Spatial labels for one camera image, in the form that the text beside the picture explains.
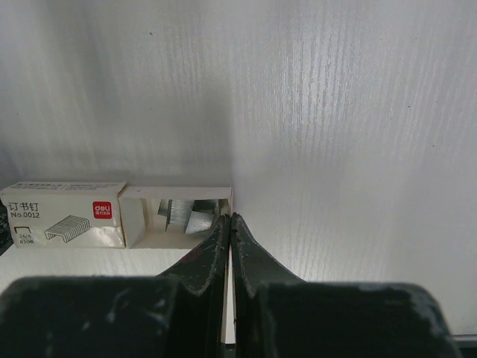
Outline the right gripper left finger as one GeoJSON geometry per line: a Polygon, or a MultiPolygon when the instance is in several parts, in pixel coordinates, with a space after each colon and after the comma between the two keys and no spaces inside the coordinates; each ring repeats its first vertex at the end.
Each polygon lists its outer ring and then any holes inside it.
{"type": "Polygon", "coordinates": [[[24,277],[1,294],[3,357],[222,357],[231,218],[156,276],[24,277]]]}

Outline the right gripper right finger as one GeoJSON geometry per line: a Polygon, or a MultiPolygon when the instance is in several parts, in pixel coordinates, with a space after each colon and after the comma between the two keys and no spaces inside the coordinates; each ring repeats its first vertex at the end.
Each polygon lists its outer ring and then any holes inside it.
{"type": "Polygon", "coordinates": [[[438,302],[411,283],[317,283],[231,219],[239,357],[459,357],[438,302]]]}

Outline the staple strip from grey stapler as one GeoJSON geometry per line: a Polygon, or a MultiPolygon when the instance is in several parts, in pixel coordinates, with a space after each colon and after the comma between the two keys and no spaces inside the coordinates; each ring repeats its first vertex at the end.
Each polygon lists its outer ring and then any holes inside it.
{"type": "Polygon", "coordinates": [[[185,235],[195,235],[210,230],[218,210],[216,199],[196,200],[186,224],[185,235]]]}

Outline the staple box red logo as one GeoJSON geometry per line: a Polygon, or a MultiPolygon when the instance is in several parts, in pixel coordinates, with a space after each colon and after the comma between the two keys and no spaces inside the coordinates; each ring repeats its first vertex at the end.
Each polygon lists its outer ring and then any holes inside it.
{"type": "Polygon", "coordinates": [[[23,181],[1,202],[18,248],[124,248],[123,182],[23,181]]]}

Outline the staple strip from blue stapler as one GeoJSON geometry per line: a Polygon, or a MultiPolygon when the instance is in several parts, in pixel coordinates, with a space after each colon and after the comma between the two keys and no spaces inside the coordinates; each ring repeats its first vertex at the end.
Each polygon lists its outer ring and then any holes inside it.
{"type": "Polygon", "coordinates": [[[166,217],[166,227],[173,225],[185,230],[189,223],[194,201],[162,199],[157,214],[166,217]]]}

